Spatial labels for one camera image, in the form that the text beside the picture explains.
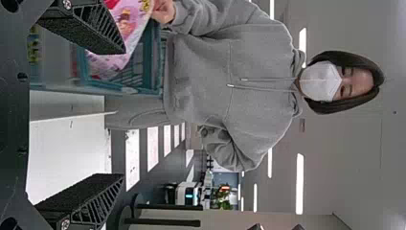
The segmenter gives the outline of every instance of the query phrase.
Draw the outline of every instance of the shopping basket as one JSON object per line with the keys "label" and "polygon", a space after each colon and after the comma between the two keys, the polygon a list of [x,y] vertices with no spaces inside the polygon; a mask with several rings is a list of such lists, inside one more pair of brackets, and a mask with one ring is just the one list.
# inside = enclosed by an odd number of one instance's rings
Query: shopping basket
{"label": "shopping basket", "polygon": [[159,23],[149,20],[130,61],[110,80],[94,79],[89,75],[85,50],[78,47],[76,55],[80,84],[123,94],[162,95],[166,41],[166,37],[161,36]]}

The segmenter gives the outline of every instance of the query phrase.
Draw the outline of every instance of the gray hoodie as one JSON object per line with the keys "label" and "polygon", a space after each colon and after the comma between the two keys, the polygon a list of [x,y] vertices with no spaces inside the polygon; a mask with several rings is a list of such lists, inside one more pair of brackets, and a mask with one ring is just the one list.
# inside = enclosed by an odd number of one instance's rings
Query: gray hoodie
{"label": "gray hoodie", "polygon": [[234,172],[255,169],[301,113],[294,80],[305,54],[246,0],[180,0],[170,28],[164,104],[201,125],[205,150]]}

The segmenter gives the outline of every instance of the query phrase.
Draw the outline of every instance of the sleeve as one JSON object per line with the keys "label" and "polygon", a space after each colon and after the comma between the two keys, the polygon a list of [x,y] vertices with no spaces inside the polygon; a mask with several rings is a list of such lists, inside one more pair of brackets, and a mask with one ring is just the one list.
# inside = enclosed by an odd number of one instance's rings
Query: sleeve
{"label": "sleeve", "polygon": [[[221,167],[232,172],[249,172],[256,169],[268,152],[267,150],[256,152],[255,149],[243,152],[233,141],[230,133],[222,128],[202,126],[199,131],[205,151]],[[253,139],[245,137],[244,140],[250,142]]]}
{"label": "sleeve", "polygon": [[209,35],[243,24],[267,24],[272,20],[247,0],[177,0],[169,27],[183,35]]}

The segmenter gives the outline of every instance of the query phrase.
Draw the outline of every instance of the eyebrow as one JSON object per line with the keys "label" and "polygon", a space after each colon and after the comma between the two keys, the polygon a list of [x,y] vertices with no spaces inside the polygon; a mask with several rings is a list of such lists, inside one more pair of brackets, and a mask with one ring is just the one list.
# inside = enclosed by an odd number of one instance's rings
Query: eyebrow
{"label": "eyebrow", "polygon": [[352,84],[350,84],[350,93],[349,93],[349,97],[351,97],[352,96]]}

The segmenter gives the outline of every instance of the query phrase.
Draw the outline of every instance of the dark hair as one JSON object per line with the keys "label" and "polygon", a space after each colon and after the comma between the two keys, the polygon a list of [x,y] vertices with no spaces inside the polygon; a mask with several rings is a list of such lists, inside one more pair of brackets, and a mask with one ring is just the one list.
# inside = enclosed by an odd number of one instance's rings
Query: dark hair
{"label": "dark hair", "polygon": [[332,114],[337,112],[346,111],[355,108],[361,104],[365,104],[374,99],[379,94],[379,86],[385,81],[385,76],[382,70],[373,61],[366,57],[361,57],[355,54],[343,52],[343,51],[326,51],[317,55],[308,64],[311,66],[320,61],[330,61],[336,66],[347,68],[359,68],[372,72],[373,87],[372,89],[361,96],[339,100],[331,103],[316,102],[309,98],[305,98],[310,108],[317,114]]}

